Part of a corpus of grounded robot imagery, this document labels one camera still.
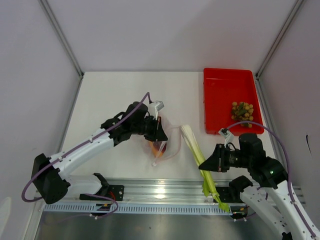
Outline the clear pink zip top bag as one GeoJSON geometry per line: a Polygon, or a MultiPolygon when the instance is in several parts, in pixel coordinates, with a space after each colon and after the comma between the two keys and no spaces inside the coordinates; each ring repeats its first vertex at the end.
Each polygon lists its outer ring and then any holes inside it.
{"type": "Polygon", "coordinates": [[[181,126],[172,124],[165,115],[160,115],[160,117],[162,128],[168,138],[167,141],[151,142],[143,139],[141,144],[152,167],[174,158],[180,152],[182,145],[181,126]]]}

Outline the green white celery stalk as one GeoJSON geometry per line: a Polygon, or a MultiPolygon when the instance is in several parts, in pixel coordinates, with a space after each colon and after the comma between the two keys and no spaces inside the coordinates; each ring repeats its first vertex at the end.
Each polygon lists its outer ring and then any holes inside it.
{"type": "MultiPolygon", "coordinates": [[[[194,132],[192,131],[191,127],[187,124],[181,125],[180,130],[184,142],[190,149],[196,165],[199,167],[202,163],[205,162],[206,159],[198,145],[194,132]]],[[[225,202],[222,202],[222,200],[220,199],[220,194],[216,189],[216,184],[213,180],[211,173],[208,170],[199,170],[199,172],[203,178],[202,192],[204,196],[212,197],[212,199],[218,203],[218,207],[221,210],[230,213],[229,205],[225,202]]]]}

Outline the yellow longan fruit bunch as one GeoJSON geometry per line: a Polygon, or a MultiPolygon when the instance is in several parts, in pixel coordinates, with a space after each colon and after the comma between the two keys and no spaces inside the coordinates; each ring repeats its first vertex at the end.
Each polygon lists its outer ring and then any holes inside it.
{"type": "Polygon", "coordinates": [[[232,102],[231,119],[235,122],[252,122],[254,120],[254,106],[247,102],[232,102]]]}

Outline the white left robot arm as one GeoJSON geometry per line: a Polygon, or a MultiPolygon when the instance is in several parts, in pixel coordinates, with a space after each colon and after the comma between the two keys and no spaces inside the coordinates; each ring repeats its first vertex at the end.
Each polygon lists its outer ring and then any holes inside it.
{"type": "Polygon", "coordinates": [[[108,196],[109,188],[101,174],[88,179],[76,178],[71,173],[97,154],[112,149],[130,139],[132,135],[143,136],[149,142],[167,141],[159,111],[162,101],[145,105],[135,101],[126,111],[107,119],[100,128],[79,145],[47,157],[38,155],[33,162],[31,181],[46,204],[54,204],[71,193],[92,194],[97,200],[108,196]]]}

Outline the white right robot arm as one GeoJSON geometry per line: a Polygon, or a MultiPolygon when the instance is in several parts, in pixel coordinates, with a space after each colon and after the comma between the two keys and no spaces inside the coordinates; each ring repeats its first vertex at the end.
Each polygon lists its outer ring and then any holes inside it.
{"type": "Polygon", "coordinates": [[[229,143],[217,144],[199,169],[218,173],[225,173],[230,168],[247,169],[274,204],[261,196],[253,182],[244,175],[229,182],[229,198],[247,204],[279,240],[318,240],[320,231],[294,193],[283,165],[266,155],[256,134],[244,133],[238,141],[239,148],[234,150],[230,149],[229,143]]]}

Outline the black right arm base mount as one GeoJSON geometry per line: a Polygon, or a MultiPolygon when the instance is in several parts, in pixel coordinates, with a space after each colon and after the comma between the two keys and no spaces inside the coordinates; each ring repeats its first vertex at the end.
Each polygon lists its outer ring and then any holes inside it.
{"type": "Polygon", "coordinates": [[[240,198],[241,191],[234,187],[216,187],[217,192],[219,193],[219,198],[223,203],[237,203],[243,204],[244,202],[240,198]]]}

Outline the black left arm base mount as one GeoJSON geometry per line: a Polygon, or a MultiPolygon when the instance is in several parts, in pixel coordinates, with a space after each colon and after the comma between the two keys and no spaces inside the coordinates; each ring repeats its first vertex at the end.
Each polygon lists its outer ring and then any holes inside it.
{"type": "Polygon", "coordinates": [[[88,194],[80,194],[79,199],[83,201],[98,201],[103,200],[101,197],[107,197],[121,202],[123,200],[124,191],[124,185],[102,186],[100,190],[98,190],[98,192],[93,196],[90,196],[88,194]]]}

